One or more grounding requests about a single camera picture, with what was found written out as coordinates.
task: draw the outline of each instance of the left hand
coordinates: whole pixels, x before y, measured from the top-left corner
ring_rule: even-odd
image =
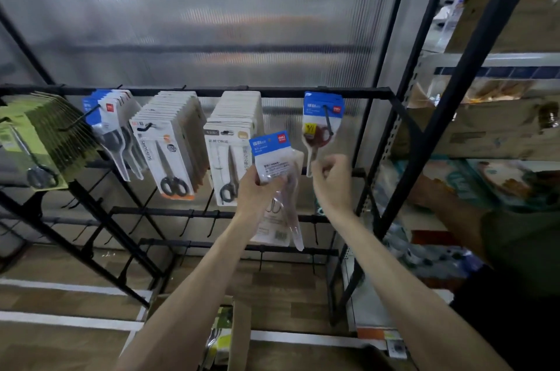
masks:
[[[247,227],[252,238],[260,220],[263,218],[264,210],[269,206],[276,191],[280,191],[285,180],[277,177],[267,185],[259,185],[259,175],[255,165],[247,169],[247,172],[239,181],[239,192],[237,194],[237,211],[235,218],[241,219]]]

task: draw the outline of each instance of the display rack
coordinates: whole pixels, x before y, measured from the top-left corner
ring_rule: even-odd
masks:
[[[449,124],[450,120],[452,119],[455,110],[457,109],[460,101],[464,97],[467,88],[472,83],[477,70],[480,68],[481,64],[483,63],[486,55],[489,53],[492,45],[494,44],[496,38],[500,34],[502,28],[507,23],[512,11],[514,10],[515,5],[519,0],[490,0],[488,5],[486,6],[484,13],[477,24],[475,31],[472,34],[471,39],[469,40],[466,49],[456,66],[456,69],[447,85],[447,89],[441,97],[440,103],[437,106],[428,126],[424,131],[421,131],[420,128],[416,125],[414,120],[408,115],[406,110],[406,102],[408,97],[408,92],[410,91],[410,87],[414,80],[414,73],[416,69],[416,64],[418,62],[418,58],[421,53],[422,45],[424,44],[424,39],[428,33],[428,29],[430,27],[430,23],[432,21],[433,16],[435,15],[439,0],[429,0],[428,5],[426,6],[426,10],[424,13],[424,18],[422,20],[422,24],[420,26],[420,30],[416,36],[416,40],[414,42],[414,46],[412,52],[408,58],[407,65],[402,75],[402,79],[396,93],[394,93],[388,87],[378,87],[377,84],[380,80],[380,72],[382,68],[382,63],[385,60],[385,56],[388,49],[388,44],[391,39],[391,35],[394,31],[394,26],[396,22],[396,13],[399,9],[401,0],[396,0],[393,4],[393,10],[391,13],[391,17],[388,24],[388,30],[385,34],[385,38],[382,42],[382,53],[378,60],[378,66],[376,70],[376,74],[374,76],[374,83],[371,87],[368,88],[339,88],[333,89],[330,87],[300,87],[300,88],[270,88],[270,87],[248,87],[248,86],[240,86],[240,87],[230,87],[230,88],[188,88],[189,91],[195,91],[198,96],[200,97],[219,97],[224,91],[229,90],[236,90],[236,91],[243,91],[243,90],[257,90],[261,92],[262,97],[265,98],[303,98],[304,91],[306,90],[318,90],[318,91],[327,91],[333,93],[339,93],[344,98],[363,98],[367,100],[366,110],[362,116],[362,122],[360,125],[360,130],[358,133],[358,140],[355,146],[353,160],[352,163],[355,166],[357,162],[357,153],[362,143],[362,138],[365,133],[366,123],[370,114],[371,106],[373,100],[382,100],[386,101],[391,106],[391,114],[389,119],[385,124],[384,133],[382,136],[382,141],[379,143],[377,147],[377,151],[371,161],[371,166],[368,168],[367,174],[363,170],[355,169],[354,175],[357,177],[362,177],[364,179],[364,187],[362,193],[360,195],[360,200],[358,202],[358,206],[356,208],[356,214],[360,215],[361,213],[365,212],[369,208],[371,208],[371,212],[374,215],[374,234],[379,238],[382,239],[392,221],[395,219],[396,214],[400,207],[402,206],[403,202],[405,201],[409,191],[411,190],[413,184],[415,183],[417,177],[419,176],[422,168],[424,167],[425,163],[429,159],[432,151],[434,150],[435,146],[440,139],[440,136],[443,134],[445,128]],[[66,86],[66,85],[59,85],[56,84],[55,81],[50,77],[49,73],[46,69],[42,66],[40,61],[37,57],[33,54],[32,50],[26,44],[22,35],[20,35],[17,31],[16,26],[7,18],[7,16],[0,12],[0,23],[3,24],[5,30],[11,35],[13,41],[17,44],[21,52],[27,57],[31,66],[34,67],[36,72],[40,77],[42,77],[43,81],[47,86],[32,86],[32,85],[25,85],[25,86],[18,86],[18,85],[3,85],[0,86],[0,96],[4,95],[14,95],[14,94],[22,94],[22,93],[29,93],[34,91],[45,91],[51,93],[57,93],[59,95],[88,95],[91,93],[94,88],[89,87],[73,87],[73,86]],[[216,52],[216,49],[219,49],[220,52],[227,51],[228,47],[212,47],[212,52]],[[294,49],[297,52],[307,52],[309,51],[308,47],[306,46],[283,46],[282,51],[292,51]],[[348,50],[344,49],[346,52],[363,52],[362,49],[359,49],[356,46],[348,46]],[[256,53],[266,53],[271,51],[278,51],[278,48],[274,46],[256,46],[255,48],[250,50],[251,52]],[[185,90],[186,86],[178,87],[178,88],[169,88],[168,90]],[[157,94],[157,92],[161,91],[162,89],[152,89],[152,88],[131,88],[132,94],[135,96],[152,96]],[[396,186],[395,192],[393,193],[392,197],[390,198],[387,208],[384,211],[383,215],[380,216],[379,211],[376,208],[375,201],[371,197],[371,185],[374,183],[377,170],[379,168],[379,163],[382,161],[384,157],[388,155],[390,142],[391,142],[391,134],[394,134],[394,131],[398,128],[399,124],[404,121],[408,127],[410,132],[410,137],[413,140],[411,145],[411,153],[410,153],[410,161],[408,166],[404,170],[404,173]],[[99,163],[92,163],[91,166],[96,167],[99,166]],[[151,216],[180,216],[187,218],[187,224],[189,220],[193,217],[202,217],[207,219],[214,219],[214,222],[217,219],[230,219],[232,217],[231,212],[222,212],[222,211],[208,211],[208,205],[206,205],[206,209],[204,211],[195,211],[195,210],[174,210],[174,209],[157,209],[157,208],[150,208],[147,207],[147,204],[141,204],[139,199],[134,195],[132,189],[126,184],[126,182],[122,181],[122,178],[119,178],[119,183],[126,189],[128,194],[133,198],[136,207],[113,207],[110,211],[105,211],[101,205],[99,205],[94,198],[89,194],[87,190],[84,189],[79,183],[72,182],[69,184],[69,191],[75,196],[76,200],[79,201],[94,217],[96,222],[99,223],[97,230],[94,232],[94,235],[88,240],[88,245],[92,246],[93,240],[96,236],[101,232],[102,229],[106,229],[121,245],[129,251],[131,254],[128,263],[125,265],[124,269],[121,272],[119,277],[112,275],[106,269],[102,268],[98,263],[96,263],[89,250],[84,250],[77,248],[76,246],[72,245],[71,242],[64,239],[59,233],[53,230],[51,227],[46,225],[44,221],[41,220],[42,212],[41,212],[41,200],[43,198],[42,193],[34,194],[29,201],[27,201],[24,205],[19,205],[9,196],[4,194],[0,191],[0,205],[2,205],[12,216],[16,216],[21,221],[29,224],[39,233],[43,234],[53,243],[58,244],[68,253],[72,254],[81,262],[88,265],[92,268],[95,272],[97,272],[102,277],[106,278],[109,282],[117,286],[119,289],[123,290],[131,297],[134,297],[142,304],[146,304],[146,301],[140,297],[134,290],[126,284],[126,272],[128,266],[133,260],[138,261],[149,273],[153,276],[154,281],[157,281],[161,278],[167,279],[171,273],[172,265],[174,264],[177,255],[174,255],[174,260],[167,269],[159,269],[148,257],[147,251],[143,250],[141,246],[147,246],[148,249],[153,245],[166,245],[168,247],[185,247],[185,252],[189,248],[199,247],[199,248],[209,248],[211,247],[212,243],[195,243],[193,241],[183,241],[183,240],[165,240],[163,234],[151,218]],[[129,234],[126,233],[114,220],[113,216],[118,214],[134,214],[145,216],[147,219],[150,220],[150,223],[159,234],[161,239],[141,239],[139,243],[135,243],[130,237]],[[311,223],[321,223],[327,222],[325,217],[317,216],[317,215],[307,215],[307,216],[300,216],[300,221],[303,222],[311,222]],[[363,276],[363,271],[360,268],[359,264],[356,263],[354,266],[353,274],[349,279],[346,288],[344,290],[343,295],[337,301],[334,295],[334,284],[335,279],[340,275],[341,263],[346,253],[348,251],[348,247],[345,245],[342,248],[342,251],[336,250],[332,248],[333,243],[331,243],[331,247],[329,249],[305,249],[302,253],[303,254],[311,254],[312,258],[317,255],[326,255],[327,257],[334,257],[337,260],[337,266],[335,267],[335,272],[332,275],[329,275],[327,272],[327,287],[328,287],[328,300],[329,300],[329,310],[330,310],[330,317],[331,323],[335,324],[343,315],[344,311],[346,310],[346,303],[350,299],[354,289],[358,285],[358,282]],[[278,247],[271,247],[266,245],[251,245],[247,247],[249,250],[261,252],[290,252],[296,253],[298,252],[294,248],[282,248],[279,250]]]

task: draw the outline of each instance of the black scissors handle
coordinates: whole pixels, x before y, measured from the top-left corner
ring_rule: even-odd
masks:
[[[220,190],[220,198],[224,203],[231,203],[235,200],[235,186],[232,183],[225,184]]]
[[[27,170],[27,182],[35,189],[55,188],[58,186],[58,175],[46,166],[35,164]]]
[[[165,176],[160,182],[160,187],[168,196],[185,197],[189,193],[189,187],[185,181],[178,177]]]

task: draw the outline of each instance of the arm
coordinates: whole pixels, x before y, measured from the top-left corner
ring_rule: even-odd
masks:
[[[120,356],[117,371],[195,370],[228,282],[283,181],[260,187],[255,166],[239,185],[237,212],[194,271],[144,325]]]
[[[356,255],[420,370],[511,370],[481,335],[403,268],[360,223],[352,211],[346,156],[314,162],[312,173],[323,211]]]
[[[462,245],[488,263],[480,234],[481,219],[488,210],[461,200],[424,175],[418,177],[408,199],[429,208]]]

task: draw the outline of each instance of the scissors package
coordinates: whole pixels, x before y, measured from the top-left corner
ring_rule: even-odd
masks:
[[[160,92],[130,120],[162,196],[192,200],[208,169],[195,92]]]
[[[304,119],[301,129],[307,147],[307,177],[311,177],[311,162],[319,148],[327,145],[340,128],[344,115],[344,98],[334,93],[305,92]]]
[[[0,107],[0,141],[34,190],[67,188],[96,157],[97,144],[82,115],[46,93],[15,96]]]
[[[256,235],[251,239],[256,243],[290,245],[290,234],[299,251],[304,249],[298,220],[296,201],[298,199],[298,179],[304,165],[304,153],[293,149],[285,130],[270,135],[253,138],[251,149],[255,156],[255,166],[262,184],[275,177],[286,178],[286,183],[264,212]]]
[[[86,112],[95,109],[86,121],[92,127],[97,140],[115,162],[125,181],[130,181],[130,171],[144,179],[147,169],[144,155],[137,142],[133,141],[129,119],[140,110],[130,91],[123,89],[97,90],[83,100]]]
[[[249,140],[264,134],[260,92],[226,91],[204,125],[218,205],[237,205],[239,180],[253,164]]]

